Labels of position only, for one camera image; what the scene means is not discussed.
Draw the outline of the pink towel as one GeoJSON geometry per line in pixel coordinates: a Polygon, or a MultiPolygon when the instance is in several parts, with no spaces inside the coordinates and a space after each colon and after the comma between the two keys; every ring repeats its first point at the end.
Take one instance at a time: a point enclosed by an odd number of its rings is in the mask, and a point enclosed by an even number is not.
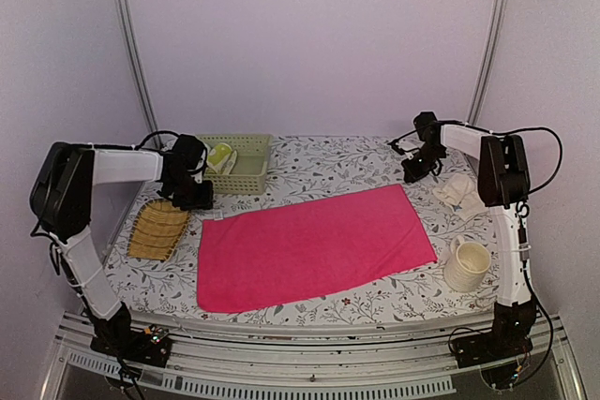
{"type": "Polygon", "coordinates": [[[363,286],[436,261],[401,185],[202,224],[197,302],[242,313],[363,286]]]}

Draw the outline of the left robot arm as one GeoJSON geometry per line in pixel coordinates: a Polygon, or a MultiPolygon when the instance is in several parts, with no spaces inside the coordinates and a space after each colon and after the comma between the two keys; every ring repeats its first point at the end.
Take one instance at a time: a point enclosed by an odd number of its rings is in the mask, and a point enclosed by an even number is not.
{"type": "Polygon", "coordinates": [[[209,150],[177,134],[166,150],[143,144],[54,143],[34,182],[29,205],[37,223],[30,235],[50,242],[54,269],[81,298],[95,334],[120,357],[139,349],[128,307],[114,293],[91,234],[93,189],[98,185],[158,182],[158,194],[183,210],[208,210],[213,186],[205,180],[209,150]]]}

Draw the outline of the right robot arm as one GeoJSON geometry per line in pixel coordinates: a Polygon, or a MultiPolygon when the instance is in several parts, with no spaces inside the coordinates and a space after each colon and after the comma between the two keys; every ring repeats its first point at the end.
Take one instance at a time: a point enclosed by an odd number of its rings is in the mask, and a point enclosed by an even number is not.
{"type": "Polygon", "coordinates": [[[402,162],[406,183],[415,183],[438,169],[448,149],[478,161],[477,192],[493,221],[500,263],[500,291],[484,346],[491,358],[503,359],[528,336],[536,318],[536,301],[528,281],[526,216],[531,181],[523,140],[515,132],[442,121],[431,111],[419,113],[412,123],[422,145],[402,162]]]}

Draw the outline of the woven bamboo tray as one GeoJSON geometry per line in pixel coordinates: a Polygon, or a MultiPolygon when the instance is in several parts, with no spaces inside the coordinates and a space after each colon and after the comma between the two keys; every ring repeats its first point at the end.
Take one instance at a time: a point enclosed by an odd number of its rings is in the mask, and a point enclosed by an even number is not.
{"type": "Polygon", "coordinates": [[[174,207],[168,200],[145,203],[133,222],[127,255],[135,259],[167,261],[188,228],[189,211],[174,207]]]}

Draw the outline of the cream white towel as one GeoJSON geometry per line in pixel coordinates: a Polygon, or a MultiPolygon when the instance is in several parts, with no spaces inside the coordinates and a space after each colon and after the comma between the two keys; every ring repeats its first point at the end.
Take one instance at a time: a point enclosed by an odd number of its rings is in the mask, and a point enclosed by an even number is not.
{"type": "Polygon", "coordinates": [[[464,173],[453,174],[445,184],[434,187],[432,193],[464,222],[488,210],[479,198],[475,182],[464,173]]]}

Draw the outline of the green patterned rolled towel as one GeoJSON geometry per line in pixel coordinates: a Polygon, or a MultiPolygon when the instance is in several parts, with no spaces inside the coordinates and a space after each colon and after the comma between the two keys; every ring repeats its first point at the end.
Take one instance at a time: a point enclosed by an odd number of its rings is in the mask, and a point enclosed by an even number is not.
{"type": "Polygon", "coordinates": [[[226,142],[212,147],[207,156],[207,172],[216,175],[229,175],[237,160],[237,152],[226,142]]]}

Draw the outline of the green plastic basket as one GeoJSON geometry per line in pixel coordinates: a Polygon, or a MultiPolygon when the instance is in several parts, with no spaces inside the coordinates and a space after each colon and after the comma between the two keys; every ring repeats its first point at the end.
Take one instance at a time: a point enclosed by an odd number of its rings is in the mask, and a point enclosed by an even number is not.
{"type": "Polygon", "coordinates": [[[203,179],[210,180],[218,194],[261,195],[265,190],[266,173],[273,136],[270,134],[198,135],[210,150],[226,144],[225,162],[217,163],[219,172],[207,167],[203,179]]]}

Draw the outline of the cream ribbed mug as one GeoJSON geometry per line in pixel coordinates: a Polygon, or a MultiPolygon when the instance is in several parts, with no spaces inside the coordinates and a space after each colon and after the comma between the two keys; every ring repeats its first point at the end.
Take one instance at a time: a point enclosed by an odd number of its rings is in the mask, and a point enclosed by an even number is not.
{"type": "Polygon", "coordinates": [[[450,252],[442,271],[446,284],[460,293],[477,290],[491,266],[488,250],[482,244],[457,235],[450,243],[450,252]]]}

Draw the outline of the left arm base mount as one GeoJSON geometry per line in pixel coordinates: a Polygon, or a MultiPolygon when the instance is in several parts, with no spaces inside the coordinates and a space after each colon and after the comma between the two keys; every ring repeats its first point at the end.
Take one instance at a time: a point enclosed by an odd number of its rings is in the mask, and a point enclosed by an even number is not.
{"type": "Polygon", "coordinates": [[[126,362],[165,368],[172,345],[172,339],[164,333],[133,330],[122,333],[98,331],[92,339],[90,349],[126,362]]]}

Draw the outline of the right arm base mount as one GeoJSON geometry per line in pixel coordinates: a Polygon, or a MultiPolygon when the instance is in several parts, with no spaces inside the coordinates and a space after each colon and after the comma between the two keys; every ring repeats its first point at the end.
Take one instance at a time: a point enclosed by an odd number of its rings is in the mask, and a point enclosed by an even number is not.
{"type": "Polygon", "coordinates": [[[459,368],[493,363],[525,355],[533,350],[529,337],[497,338],[493,332],[481,332],[469,327],[457,327],[447,341],[450,353],[459,368]]]}

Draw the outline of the aluminium front rail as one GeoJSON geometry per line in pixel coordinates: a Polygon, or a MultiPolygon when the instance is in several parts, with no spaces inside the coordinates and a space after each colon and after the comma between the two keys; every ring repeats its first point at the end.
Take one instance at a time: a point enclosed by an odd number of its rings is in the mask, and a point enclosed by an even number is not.
{"type": "Polygon", "coordinates": [[[144,396],[209,399],[584,399],[587,391],[559,318],[532,327],[532,353],[515,388],[460,367],[449,341],[486,331],[488,313],[424,322],[292,327],[144,313],[136,328],[167,328],[165,368],[138,365],[144,396]]]}

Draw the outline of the right aluminium frame post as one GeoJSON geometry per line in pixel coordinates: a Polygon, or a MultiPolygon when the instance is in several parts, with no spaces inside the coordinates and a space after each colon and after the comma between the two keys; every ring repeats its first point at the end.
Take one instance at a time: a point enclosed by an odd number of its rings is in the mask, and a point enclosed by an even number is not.
{"type": "Polygon", "coordinates": [[[500,43],[507,4],[508,0],[492,0],[486,43],[484,46],[481,65],[476,78],[472,101],[467,114],[467,122],[471,125],[477,124],[484,107],[494,59],[500,43]]]}

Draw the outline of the aluminium frame post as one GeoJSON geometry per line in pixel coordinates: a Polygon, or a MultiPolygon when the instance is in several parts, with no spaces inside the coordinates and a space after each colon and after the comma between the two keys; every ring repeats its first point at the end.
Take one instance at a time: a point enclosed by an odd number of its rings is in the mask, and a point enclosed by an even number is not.
{"type": "Polygon", "coordinates": [[[484,46],[481,65],[476,78],[472,101],[467,114],[467,122],[471,125],[477,124],[484,107],[494,59],[500,43],[507,4],[508,0],[492,0],[486,43],[484,46]]]}
{"type": "Polygon", "coordinates": [[[114,0],[117,18],[123,35],[127,60],[134,87],[141,105],[142,118],[148,132],[158,131],[158,120],[150,98],[146,78],[143,71],[142,59],[135,37],[133,20],[128,0],[114,0]]]}

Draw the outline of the left aluminium frame post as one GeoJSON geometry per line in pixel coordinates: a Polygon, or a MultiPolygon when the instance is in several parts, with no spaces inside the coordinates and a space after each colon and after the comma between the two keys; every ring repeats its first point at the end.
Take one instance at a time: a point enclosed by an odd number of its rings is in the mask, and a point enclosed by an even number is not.
{"type": "Polygon", "coordinates": [[[141,105],[142,118],[148,132],[158,131],[158,120],[150,98],[146,78],[143,71],[142,59],[135,37],[133,20],[128,0],[114,0],[117,18],[123,35],[127,60],[134,87],[141,105]]]}

